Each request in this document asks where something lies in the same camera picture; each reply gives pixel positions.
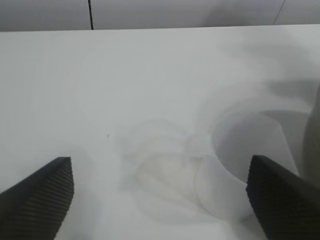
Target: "translucent cup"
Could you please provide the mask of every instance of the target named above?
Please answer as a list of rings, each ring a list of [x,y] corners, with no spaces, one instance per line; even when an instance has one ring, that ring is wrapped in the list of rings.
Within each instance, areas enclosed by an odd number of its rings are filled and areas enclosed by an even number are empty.
[[[221,117],[210,135],[194,136],[192,142],[198,145],[196,155],[203,157],[194,177],[195,193],[207,212],[226,221],[253,213],[246,193],[253,155],[267,156],[298,174],[280,124],[260,113]]]

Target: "white tabletop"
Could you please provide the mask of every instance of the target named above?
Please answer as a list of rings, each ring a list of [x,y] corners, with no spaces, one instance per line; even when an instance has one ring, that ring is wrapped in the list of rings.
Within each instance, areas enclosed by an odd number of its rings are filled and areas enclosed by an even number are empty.
[[[229,110],[306,116],[319,39],[320,25],[0,33],[0,190],[71,156],[58,240],[254,239],[197,206],[186,140]]]

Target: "plastic cup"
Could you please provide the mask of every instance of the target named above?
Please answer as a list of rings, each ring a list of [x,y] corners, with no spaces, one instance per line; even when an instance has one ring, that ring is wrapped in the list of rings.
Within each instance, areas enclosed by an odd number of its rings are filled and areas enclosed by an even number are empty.
[[[209,136],[198,135],[192,141],[203,148],[195,193],[207,212],[226,221],[239,221],[253,213],[246,193],[253,155],[265,155],[298,174],[280,124],[260,113],[221,117]]]

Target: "white wall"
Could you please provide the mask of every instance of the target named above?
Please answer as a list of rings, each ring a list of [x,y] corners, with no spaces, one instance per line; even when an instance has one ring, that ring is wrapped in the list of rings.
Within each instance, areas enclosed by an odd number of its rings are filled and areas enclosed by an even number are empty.
[[[320,24],[320,0],[91,0],[95,29]],[[0,0],[0,31],[90,29],[88,0]]]
[[[271,25],[283,0],[91,0],[96,29]]]
[[[87,0],[0,0],[0,31],[90,29]]]

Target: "textured gripper pad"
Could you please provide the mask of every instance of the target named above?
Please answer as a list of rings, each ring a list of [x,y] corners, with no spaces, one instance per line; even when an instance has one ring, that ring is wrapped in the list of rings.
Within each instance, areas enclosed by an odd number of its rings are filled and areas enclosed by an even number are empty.
[[[58,157],[0,194],[0,240],[53,240],[74,195],[70,157]]]
[[[320,240],[317,188],[271,159],[253,156],[246,191],[268,239]]]

